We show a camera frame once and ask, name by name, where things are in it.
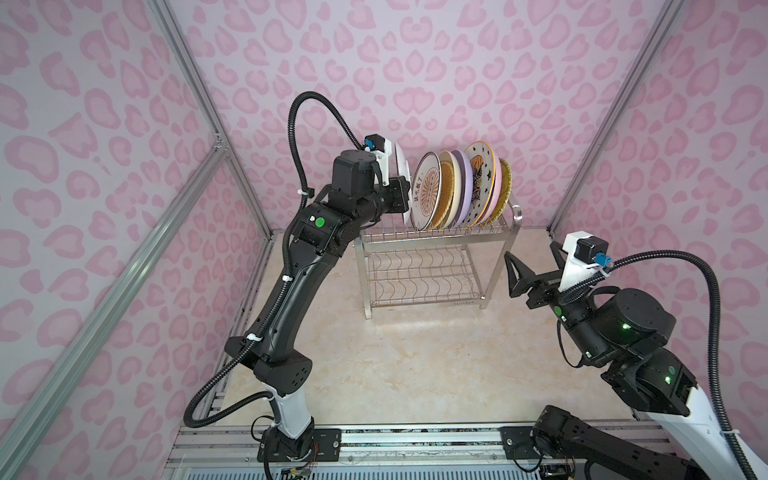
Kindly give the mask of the white plate black rim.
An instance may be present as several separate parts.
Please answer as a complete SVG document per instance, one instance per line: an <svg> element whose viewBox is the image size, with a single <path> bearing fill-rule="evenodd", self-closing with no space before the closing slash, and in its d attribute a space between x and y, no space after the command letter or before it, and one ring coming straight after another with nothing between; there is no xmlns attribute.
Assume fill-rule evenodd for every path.
<svg viewBox="0 0 768 480"><path fill-rule="evenodd" d="M408 226L411 220L412 213L412 196L411 196L411 172L407 156L405 155L402 147L399 143L395 144L395 157L397 163L397 173L402 176L407 185L406 188L406 206L407 210L403 213L403 223Z"/></svg>

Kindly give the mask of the pink bear plate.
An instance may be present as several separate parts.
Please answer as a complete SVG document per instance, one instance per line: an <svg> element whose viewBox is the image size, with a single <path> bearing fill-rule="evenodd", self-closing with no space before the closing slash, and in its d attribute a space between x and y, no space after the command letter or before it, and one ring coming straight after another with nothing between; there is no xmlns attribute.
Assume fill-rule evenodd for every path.
<svg viewBox="0 0 768 480"><path fill-rule="evenodd" d="M502 187L502 167L501 167L501 160L498 159L495 164L495 178L493 182L493 189L491 196L489 198L488 206L483 214L483 216L480 219L480 225L483 226L492 216L493 211L495 210L498 199L501 194L501 187Z"/></svg>

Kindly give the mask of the orange woven plate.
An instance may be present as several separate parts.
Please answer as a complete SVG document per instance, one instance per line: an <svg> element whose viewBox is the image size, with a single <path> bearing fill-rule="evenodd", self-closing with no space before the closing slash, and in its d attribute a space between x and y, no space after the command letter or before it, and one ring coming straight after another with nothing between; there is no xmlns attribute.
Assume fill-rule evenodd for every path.
<svg viewBox="0 0 768 480"><path fill-rule="evenodd" d="M448 213L451 209L453 198L454 168L453 162L446 152L439 155L441 168L441 188L437 201L437 209L430 224L432 230L437 230L445 224Z"/></svg>

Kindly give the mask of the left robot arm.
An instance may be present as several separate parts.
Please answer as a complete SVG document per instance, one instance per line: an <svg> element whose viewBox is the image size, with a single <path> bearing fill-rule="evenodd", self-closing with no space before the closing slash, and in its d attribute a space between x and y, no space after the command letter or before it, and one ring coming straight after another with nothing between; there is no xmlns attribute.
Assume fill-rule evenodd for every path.
<svg viewBox="0 0 768 480"><path fill-rule="evenodd" d="M398 168L390 178L374 152L346 150L335 158L331 183L292 221L284 270L264 308L244 335L226 342L226 353L264 385L282 440L305 442L314 426L304 392L312 362L295 339L320 286L365 228L409 210L410 169L393 156Z"/></svg>

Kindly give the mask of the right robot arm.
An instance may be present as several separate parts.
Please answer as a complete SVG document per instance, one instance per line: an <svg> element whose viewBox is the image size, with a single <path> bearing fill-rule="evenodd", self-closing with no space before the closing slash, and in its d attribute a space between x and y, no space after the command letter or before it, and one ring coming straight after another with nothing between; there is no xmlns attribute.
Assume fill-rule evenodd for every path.
<svg viewBox="0 0 768 480"><path fill-rule="evenodd" d="M550 246L557 267L537 274L506 253L509 294L530 309L546 307L556 318L558 337L569 337L579 366L601 372L619 399L644 413L683 449L661 454L610 435L570 412L544 408L529 433L541 457L583 460L628 479L763 479L766 463L733 427L720 382L722 304L719 283L702 258L679 250L652 250L614 260L608 244L577 232ZM651 294L608 284L616 270L643 261L681 260L703 276L708 292L707 379L694 373L667 345L675 317Z"/></svg>

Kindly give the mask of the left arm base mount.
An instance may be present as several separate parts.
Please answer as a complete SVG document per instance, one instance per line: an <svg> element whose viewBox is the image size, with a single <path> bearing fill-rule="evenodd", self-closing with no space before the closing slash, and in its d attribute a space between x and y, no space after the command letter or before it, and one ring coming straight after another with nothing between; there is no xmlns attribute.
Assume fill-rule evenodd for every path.
<svg viewBox="0 0 768 480"><path fill-rule="evenodd" d="M298 438L290 438L277 427L268 428L260 442L257 458L263 462L336 462L340 457L342 430L316 428L311 421Z"/></svg>

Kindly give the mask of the purple shell-shaped plate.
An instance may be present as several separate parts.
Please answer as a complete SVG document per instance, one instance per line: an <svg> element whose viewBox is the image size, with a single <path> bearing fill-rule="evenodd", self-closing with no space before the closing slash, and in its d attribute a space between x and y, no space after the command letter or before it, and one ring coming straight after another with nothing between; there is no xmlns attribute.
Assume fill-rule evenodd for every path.
<svg viewBox="0 0 768 480"><path fill-rule="evenodd" d="M474 177L468 156L462 150L453 150L452 154L458 160L460 176L459 209L451 224L453 228L457 228L465 221L470 212Z"/></svg>

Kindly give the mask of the white plate orange sunburst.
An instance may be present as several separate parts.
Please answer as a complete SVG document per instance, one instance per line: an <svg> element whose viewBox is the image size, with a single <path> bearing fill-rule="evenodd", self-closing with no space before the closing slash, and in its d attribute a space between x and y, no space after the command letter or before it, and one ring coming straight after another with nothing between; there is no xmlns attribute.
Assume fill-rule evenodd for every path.
<svg viewBox="0 0 768 480"><path fill-rule="evenodd" d="M441 189L439 157L435 152L427 152L419 161L411 182L411 221L416 230L427 230L432 224Z"/></svg>

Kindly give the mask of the cream plain plate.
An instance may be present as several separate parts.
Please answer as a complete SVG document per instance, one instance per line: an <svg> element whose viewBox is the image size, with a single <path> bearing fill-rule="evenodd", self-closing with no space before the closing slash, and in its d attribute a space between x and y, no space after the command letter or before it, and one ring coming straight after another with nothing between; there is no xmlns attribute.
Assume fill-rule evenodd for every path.
<svg viewBox="0 0 768 480"><path fill-rule="evenodd" d="M440 198L440 213L442 217L438 222L439 228L451 226L457 216L460 195L460 172L456 156L448 150L439 154L441 163L443 186Z"/></svg>

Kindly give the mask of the white star cartoon plate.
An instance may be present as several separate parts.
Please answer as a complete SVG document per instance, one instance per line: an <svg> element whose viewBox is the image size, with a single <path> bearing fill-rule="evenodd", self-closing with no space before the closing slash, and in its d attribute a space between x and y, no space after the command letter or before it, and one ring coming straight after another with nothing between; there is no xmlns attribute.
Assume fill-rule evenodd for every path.
<svg viewBox="0 0 768 480"><path fill-rule="evenodd" d="M472 191L470 210L465 219L466 227L478 224L488 209L496 178L497 157L493 149L484 141L470 144L464 153L472 169Z"/></svg>

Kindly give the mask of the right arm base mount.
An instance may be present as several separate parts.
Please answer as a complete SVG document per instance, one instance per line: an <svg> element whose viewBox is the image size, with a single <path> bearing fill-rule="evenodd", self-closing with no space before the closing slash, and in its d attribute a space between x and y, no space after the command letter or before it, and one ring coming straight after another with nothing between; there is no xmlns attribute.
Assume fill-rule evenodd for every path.
<svg viewBox="0 0 768 480"><path fill-rule="evenodd" d="M499 428L501 445L507 460L531 461L536 463L539 459L563 461L565 456L559 453L547 453L543 450L543 442L533 440L531 426L502 426Z"/></svg>

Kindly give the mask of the yellow woven plate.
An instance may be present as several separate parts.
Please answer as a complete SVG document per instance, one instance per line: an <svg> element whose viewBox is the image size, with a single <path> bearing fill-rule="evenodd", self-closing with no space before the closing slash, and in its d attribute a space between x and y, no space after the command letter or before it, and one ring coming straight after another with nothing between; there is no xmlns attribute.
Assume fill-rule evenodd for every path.
<svg viewBox="0 0 768 480"><path fill-rule="evenodd" d="M492 224L503 215L503 212L506 208L507 202L511 195L512 172L511 172L509 163L505 159L501 158L500 166L501 166L500 194L499 194L497 204L492 212L492 215L488 219L488 224Z"/></svg>

